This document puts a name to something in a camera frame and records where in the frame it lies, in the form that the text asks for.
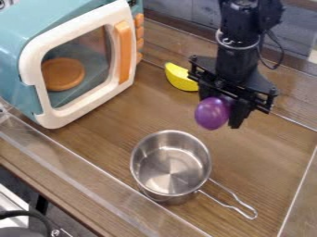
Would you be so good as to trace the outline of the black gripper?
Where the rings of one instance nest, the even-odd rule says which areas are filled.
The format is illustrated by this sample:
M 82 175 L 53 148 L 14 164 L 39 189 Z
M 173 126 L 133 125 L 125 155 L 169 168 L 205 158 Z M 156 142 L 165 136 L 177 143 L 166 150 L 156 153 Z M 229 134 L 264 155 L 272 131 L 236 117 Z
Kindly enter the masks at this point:
M 271 113 L 279 90 L 259 72 L 261 36 L 247 43 L 235 41 L 219 30 L 216 41 L 217 57 L 191 56 L 189 79 L 199 84 L 200 100 L 223 95 L 236 100 L 228 125 L 239 129 L 253 110 Z

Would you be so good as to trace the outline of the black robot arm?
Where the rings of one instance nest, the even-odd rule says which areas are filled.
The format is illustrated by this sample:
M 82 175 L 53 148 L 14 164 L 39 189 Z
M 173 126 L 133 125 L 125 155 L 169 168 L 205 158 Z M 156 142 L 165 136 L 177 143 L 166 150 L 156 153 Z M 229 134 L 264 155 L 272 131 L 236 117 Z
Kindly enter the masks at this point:
M 281 0 L 219 0 L 221 27 L 216 32 L 217 56 L 191 57 L 189 79 L 199 84 L 196 122 L 207 129 L 241 127 L 256 110 L 269 113 L 279 96 L 276 85 L 261 75 L 261 51 L 272 28 L 281 22 Z

